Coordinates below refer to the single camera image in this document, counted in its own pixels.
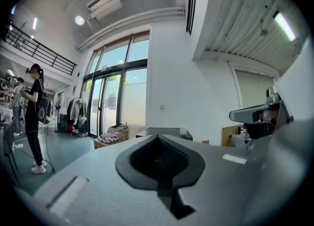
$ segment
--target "glass door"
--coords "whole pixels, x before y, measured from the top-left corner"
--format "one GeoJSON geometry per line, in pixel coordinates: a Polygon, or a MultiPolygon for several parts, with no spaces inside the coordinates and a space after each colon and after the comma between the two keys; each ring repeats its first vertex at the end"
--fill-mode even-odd
{"type": "Polygon", "coordinates": [[[102,103],[102,133],[107,133],[108,127],[116,124],[117,102],[121,75],[107,78],[105,84],[105,94],[102,103]]]}
{"type": "Polygon", "coordinates": [[[98,136],[98,116],[99,116],[99,100],[101,99],[101,89],[104,84],[104,78],[96,79],[93,87],[93,95],[91,99],[91,104],[89,105],[90,122],[89,122],[89,132],[91,136],[98,136]]]}
{"type": "Polygon", "coordinates": [[[107,133],[108,127],[116,124],[120,78],[121,74],[111,74],[94,79],[89,105],[89,131],[92,137],[107,133]]]}

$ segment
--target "green floor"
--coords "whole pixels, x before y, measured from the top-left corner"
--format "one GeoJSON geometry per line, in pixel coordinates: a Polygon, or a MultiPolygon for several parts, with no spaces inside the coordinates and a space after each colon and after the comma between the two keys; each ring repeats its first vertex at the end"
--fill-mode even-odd
{"type": "MultiPolygon", "coordinates": [[[[41,129],[39,132],[43,132],[38,135],[43,158],[45,160],[49,160],[47,155],[44,129],[41,129]]],[[[24,137],[25,135],[16,136],[15,140],[20,140],[24,137]]],[[[34,159],[30,158],[22,152],[24,151],[32,156],[32,152],[30,150],[27,139],[18,141],[16,143],[24,145],[22,149],[16,149],[14,152],[14,157],[18,167],[18,170],[15,169],[15,171],[20,181],[20,184],[17,185],[19,185],[29,194],[33,195],[36,190],[54,174],[54,172],[52,171],[52,167],[50,166],[50,164],[47,163],[46,173],[37,175],[33,174],[31,172],[31,168],[33,167],[32,164],[34,162],[34,159]]],[[[60,171],[83,154],[94,150],[92,138],[78,137],[76,139],[75,136],[71,136],[69,133],[49,132],[49,135],[47,136],[47,144],[48,153],[54,166],[55,172],[60,171]]],[[[16,179],[13,175],[10,164],[8,163],[7,157],[5,157],[4,161],[8,173],[10,174],[12,180],[16,183],[16,179]]]]}

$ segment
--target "railing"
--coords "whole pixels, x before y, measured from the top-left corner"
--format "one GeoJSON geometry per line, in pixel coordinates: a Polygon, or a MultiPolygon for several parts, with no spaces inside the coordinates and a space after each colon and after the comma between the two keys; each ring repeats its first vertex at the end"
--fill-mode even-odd
{"type": "Polygon", "coordinates": [[[11,24],[5,38],[6,42],[14,48],[19,49],[20,51],[47,65],[50,65],[59,71],[72,75],[74,67],[76,66],[75,63],[31,38],[13,24],[11,24]]]}
{"type": "Polygon", "coordinates": [[[186,32],[189,32],[190,35],[192,33],[192,28],[193,28],[194,13],[195,13],[195,2],[196,2],[196,0],[188,0],[186,32]]]}

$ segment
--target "ceiling vent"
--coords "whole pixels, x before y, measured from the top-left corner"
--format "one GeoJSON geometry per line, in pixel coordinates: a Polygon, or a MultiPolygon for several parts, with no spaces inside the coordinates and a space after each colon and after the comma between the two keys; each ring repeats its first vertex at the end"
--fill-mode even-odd
{"type": "Polygon", "coordinates": [[[87,4],[87,8],[92,12],[90,17],[100,20],[104,16],[122,8],[120,0],[92,0],[87,4]]]}

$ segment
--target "cardboard box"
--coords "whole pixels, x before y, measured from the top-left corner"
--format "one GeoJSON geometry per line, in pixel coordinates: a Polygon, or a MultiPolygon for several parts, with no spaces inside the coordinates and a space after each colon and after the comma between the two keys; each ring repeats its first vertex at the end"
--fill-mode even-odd
{"type": "Polygon", "coordinates": [[[127,141],[127,140],[129,140],[130,139],[130,130],[128,129],[128,130],[122,130],[122,131],[119,131],[116,127],[118,127],[119,125],[116,125],[116,126],[110,126],[109,128],[108,128],[108,131],[107,131],[107,133],[113,133],[113,134],[115,134],[117,137],[118,137],[118,139],[120,140],[120,141],[127,141]]]}
{"type": "Polygon", "coordinates": [[[107,143],[103,143],[103,142],[100,142],[98,139],[94,139],[94,149],[98,149],[98,148],[101,148],[101,147],[104,147],[104,146],[109,146],[109,145],[114,145],[116,143],[120,143],[121,141],[117,141],[117,142],[114,142],[114,143],[111,143],[111,144],[107,144],[107,143]]]}
{"type": "Polygon", "coordinates": [[[229,146],[229,139],[230,136],[233,134],[240,134],[241,133],[241,128],[242,125],[237,125],[237,126],[229,126],[229,127],[224,127],[222,129],[222,146],[229,146]]]}

